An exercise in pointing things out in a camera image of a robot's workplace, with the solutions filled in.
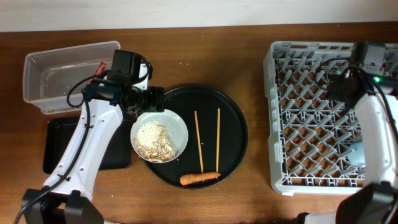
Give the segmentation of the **grey plate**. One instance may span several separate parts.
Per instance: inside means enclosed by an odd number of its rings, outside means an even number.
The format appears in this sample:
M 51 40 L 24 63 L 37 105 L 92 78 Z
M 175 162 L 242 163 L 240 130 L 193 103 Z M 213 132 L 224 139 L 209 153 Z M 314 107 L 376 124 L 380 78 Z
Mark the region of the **grey plate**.
M 187 146 L 188 129 L 187 129 L 187 125 L 185 124 L 184 120 L 177 113 L 174 113 L 173 111 L 164 110 L 164 112 L 143 113 L 140 116 L 138 116 L 136 122 L 132 125 L 132 128 L 131 128 L 131 134 L 130 134 L 131 144 L 132 144 L 133 135 L 135 135 L 137 133 L 140 126 L 142 126 L 143 124 L 145 124 L 146 122 L 148 122 L 150 120 L 158 121 L 167 127 L 169 139 L 171 140 L 171 143 L 173 144 L 173 146 L 176 150 L 176 156 L 173 159 L 171 159 L 170 161 L 176 159 L 179 155 L 182 154 L 182 152 L 185 150 L 185 147 Z

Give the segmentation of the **red snack wrapper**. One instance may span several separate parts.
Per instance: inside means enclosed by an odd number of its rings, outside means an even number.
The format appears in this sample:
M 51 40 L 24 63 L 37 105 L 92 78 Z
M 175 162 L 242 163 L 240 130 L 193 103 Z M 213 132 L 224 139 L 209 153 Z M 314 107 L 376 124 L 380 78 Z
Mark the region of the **red snack wrapper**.
M 105 70 L 106 70 L 106 64 L 104 62 L 100 62 L 98 68 L 95 71 L 94 77 L 90 80 L 90 82 L 92 82 L 92 80 L 96 78 L 98 75 L 101 75 Z

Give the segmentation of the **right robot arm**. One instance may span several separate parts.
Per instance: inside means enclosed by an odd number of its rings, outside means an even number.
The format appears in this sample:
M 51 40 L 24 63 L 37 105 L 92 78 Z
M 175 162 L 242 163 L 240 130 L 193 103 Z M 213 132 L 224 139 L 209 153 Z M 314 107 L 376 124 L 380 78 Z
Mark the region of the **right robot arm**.
M 297 223 L 397 223 L 397 97 L 385 95 L 386 78 L 361 72 L 366 92 L 354 110 L 361 126 L 365 186 L 343 200 L 337 211 L 301 213 Z

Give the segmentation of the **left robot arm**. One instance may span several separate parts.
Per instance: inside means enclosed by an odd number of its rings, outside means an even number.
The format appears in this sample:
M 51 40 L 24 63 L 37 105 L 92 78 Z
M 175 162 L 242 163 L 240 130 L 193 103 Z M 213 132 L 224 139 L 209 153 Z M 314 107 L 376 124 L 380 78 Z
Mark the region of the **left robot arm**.
M 108 144 L 124 115 L 164 111 L 164 88 L 95 78 L 82 89 L 80 120 L 62 158 L 40 190 L 27 189 L 18 223 L 99 223 L 93 187 Z

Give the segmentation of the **wooden chopstick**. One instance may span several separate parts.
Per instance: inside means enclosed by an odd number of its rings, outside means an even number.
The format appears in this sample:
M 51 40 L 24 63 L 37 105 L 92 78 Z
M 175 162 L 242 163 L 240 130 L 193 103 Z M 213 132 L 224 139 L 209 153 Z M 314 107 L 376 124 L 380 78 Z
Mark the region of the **wooden chopstick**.
M 221 123 L 221 109 L 217 109 L 217 129 L 216 129 L 216 172 L 219 172 L 219 158 L 220 158 L 220 123 Z
M 199 160 L 200 160 L 200 170 L 201 170 L 201 173 L 204 173 L 203 156 L 202 156 L 202 150 L 201 150 L 201 139 L 200 139 L 200 130 L 199 130 L 199 125 L 198 125 L 197 111 L 194 111 L 194 117 L 195 117 L 196 133 L 197 133 L 197 144 L 198 144 L 198 153 L 199 153 Z

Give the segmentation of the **blue plastic cup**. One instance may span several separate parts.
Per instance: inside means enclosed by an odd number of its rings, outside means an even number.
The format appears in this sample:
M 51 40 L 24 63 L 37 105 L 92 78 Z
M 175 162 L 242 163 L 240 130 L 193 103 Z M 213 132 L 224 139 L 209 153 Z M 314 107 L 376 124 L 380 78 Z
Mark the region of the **blue plastic cup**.
M 364 144 L 362 141 L 356 142 L 348 148 L 349 154 L 347 155 L 348 160 L 352 165 L 362 169 L 365 168 L 364 158 Z

